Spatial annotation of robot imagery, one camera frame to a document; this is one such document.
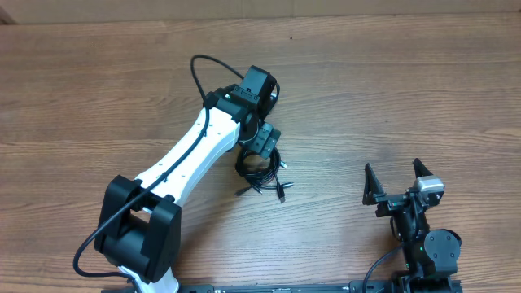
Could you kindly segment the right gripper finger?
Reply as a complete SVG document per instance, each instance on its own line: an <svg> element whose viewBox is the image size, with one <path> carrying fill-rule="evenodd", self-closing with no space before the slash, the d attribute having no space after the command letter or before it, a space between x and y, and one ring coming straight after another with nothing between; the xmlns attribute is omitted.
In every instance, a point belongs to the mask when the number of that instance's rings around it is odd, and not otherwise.
<svg viewBox="0 0 521 293"><path fill-rule="evenodd" d="M365 187L362 203L364 205L377 204L385 195L382 184L376 177L370 163L365 166Z"/></svg>
<svg viewBox="0 0 521 293"><path fill-rule="evenodd" d="M414 166L414 173L416 178L433 175L433 173L423 164L419 158L415 158L412 164Z"/></svg>

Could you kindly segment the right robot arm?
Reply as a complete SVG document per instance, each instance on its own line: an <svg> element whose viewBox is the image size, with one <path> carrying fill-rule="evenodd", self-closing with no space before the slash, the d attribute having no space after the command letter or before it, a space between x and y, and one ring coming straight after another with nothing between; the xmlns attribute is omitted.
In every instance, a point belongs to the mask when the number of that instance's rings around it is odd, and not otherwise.
<svg viewBox="0 0 521 293"><path fill-rule="evenodd" d="M430 228L426 211L437 206L445 184L418 158L413 160L415 181L404 193L388 194L371 164L365 166L362 203L374 205L377 217L388 217L398 247L380 257L361 282L362 292L462 293L462 284L453 280L458 271L462 239L452 230ZM372 282L375 269L389 257L402 252L406 269L396 271L388 281Z"/></svg>

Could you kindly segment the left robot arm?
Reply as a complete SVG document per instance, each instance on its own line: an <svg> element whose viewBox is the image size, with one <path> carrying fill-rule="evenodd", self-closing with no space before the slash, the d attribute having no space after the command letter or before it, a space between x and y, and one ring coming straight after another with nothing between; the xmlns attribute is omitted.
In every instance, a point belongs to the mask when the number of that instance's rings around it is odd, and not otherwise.
<svg viewBox="0 0 521 293"><path fill-rule="evenodd" d="M209 92L186 135L157 163L130 180L107 186L94 248L129 278L128 292L177 292L171 266L181 244L182 206L211 166L240 145L269 159L280 133L265 118L279 88L252 66L240 84Z"/></svg>

